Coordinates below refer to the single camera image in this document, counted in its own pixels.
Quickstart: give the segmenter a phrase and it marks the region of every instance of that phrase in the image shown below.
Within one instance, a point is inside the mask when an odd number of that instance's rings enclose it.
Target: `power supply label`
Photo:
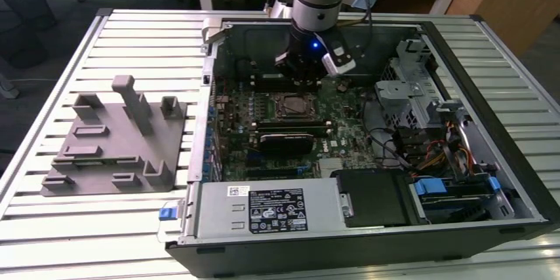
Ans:
[[[307,231],[304,190],[250,191],[248,220],[252,234]]]

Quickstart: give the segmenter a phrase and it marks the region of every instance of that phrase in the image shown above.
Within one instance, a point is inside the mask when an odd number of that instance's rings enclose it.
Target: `slotted aluminum surface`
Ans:
[[[158,241],[158,210],[184,197],[198,85],[203,19],[263,17],[260,12],[115,10],[98,17],[52,96],[0,181],[2,279],[194,279]],[[468,17],[378,15],[383,20],[436,24],[490,105],[560,200],[560,117],[558,105],[484,24]],[[150,102],[175,95],[188,102],[176,187],[170,193],[46,198],[42,180],[75,117],[68,106],[79,92],[111,92],[116,74],[136,78]],[[443,78],[450,89],[452,84]],[[515,241],[464,260],[307,271],[248,279],[488,279],[560,278],[560,234]]]

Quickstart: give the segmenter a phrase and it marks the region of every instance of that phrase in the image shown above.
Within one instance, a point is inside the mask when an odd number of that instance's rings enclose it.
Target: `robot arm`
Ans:
[[[276,58],[280,72],[296,85],[314,85],[327,74],[356,67],[338,27],[343,0],[287,0],[294,6],[290,45]]]

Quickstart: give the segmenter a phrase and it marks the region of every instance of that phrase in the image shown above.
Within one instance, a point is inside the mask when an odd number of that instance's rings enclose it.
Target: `motherboard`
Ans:
[[[326,78],[316,92],[223,84],[216,98],[223,180],[328,177],[376,167],[362,124],[363,89]]]

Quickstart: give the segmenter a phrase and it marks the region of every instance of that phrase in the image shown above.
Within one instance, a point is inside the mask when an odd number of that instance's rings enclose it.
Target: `blue latch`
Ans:
[[[444,181],[439,178],[423,178],[414,183],[414,188],[419,196],[427,193],[447,193]]]
[[[160,221],[171,221],[178,219],[178,208],[162,208],[159,210],[159,220]]]
[[[502,185],[500,185],[500,182],[498,181],[498,178],[491,176],[488,178],[488,182],[490,182],[490,186],[494,189],[494,192],[498,192],[502,189]]]

